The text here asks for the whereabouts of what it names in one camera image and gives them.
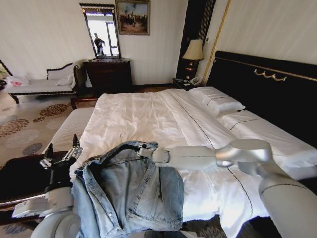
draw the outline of cream wall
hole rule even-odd
[[[204,46],[200,77],[204,75],[226,2],[216,2],[207,34],[212,40]],[[316,26],[316,0],[232,0],[215,51],[317,64]]]
[[[0,0],[0,58],[14,75],[45,78],[46,68],[95,57],[80,2],[114,0]],[[131,58],[134,84],[170,83],[188,0],[151,0],[150,35],[119,35]]]

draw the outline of white duvet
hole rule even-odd
[[[233,139],[236,137],[184,90],[103,94],[80,139],[84,150],[71,167],[71,175],[88,158],[126,140],[156,141],[160,147],[205,145],[217,149]],[[257,192],[258,177],[237,167],[179,173],[185,186],[184,221],[219,214],[226,235],[233,238],[245,221],[268,216]]]

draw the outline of framed painting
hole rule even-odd
[[[150,1],[116,0],[116,9],[120,34],[150,34]]]

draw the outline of sofa cushion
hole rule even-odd
[[[61,78],[58,82],[57,85],[58,86],[62,86],[62,85],[71,85],[73,83],[73,74],[70,74],[64,78]]]
[[[72,63],[56,69],[47,69],[47,80],[59,80],[73,73],[74,66]]]
[[[6,93],[46,93],[46,92],[72,92],[71,85],[57,86],[58,80],[31,80],[30,85],[23,87],[6,87]]]

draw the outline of chaise lounge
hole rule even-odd
[[[87,79],[83,66],[84,59],[65,65],[62,68],[47,69],[46,79],[31,80],[29,85],[21,87],[6,87],[3,91],[8,93],[18,104],[18,95],[53,95],[78,94]],[[69,85],[57,85],[58,81],[72,74],[73,81]]]

